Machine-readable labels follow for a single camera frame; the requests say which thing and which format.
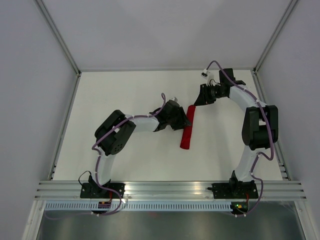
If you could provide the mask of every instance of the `table surface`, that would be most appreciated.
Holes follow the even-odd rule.
[[[212,71],[216,82],[218,71]],[[94,171],[94,133],[116,109],[124,114],[147,114],[162,105],[161,93],[173,97],[187,112],[205,83],[201,71],[83,72],[54,173],[54,180],[77,180]],[[249,70],[235,70],[257,95]],[[170,126],[159,132],[134,133],[116,155],[113,181],[221,181],[239,164],[244,143],[244,112],[229,98],[195,110],[190,149],[180,148],[183,130]],[[255,171],[263,180],[282,180],[277,159],[259,160]]]

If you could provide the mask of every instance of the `perforated metal strip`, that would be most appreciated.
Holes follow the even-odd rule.
[[[113,201],[110,210],[118,206],[118,201]],[[101,211],[98,201],[47,201],[45,210],[76,210],[76,211]],[[230,212],[231,202],[177,202],[177,201],[128,201],[121,204],[122,211],[152,211],[152,212]]]

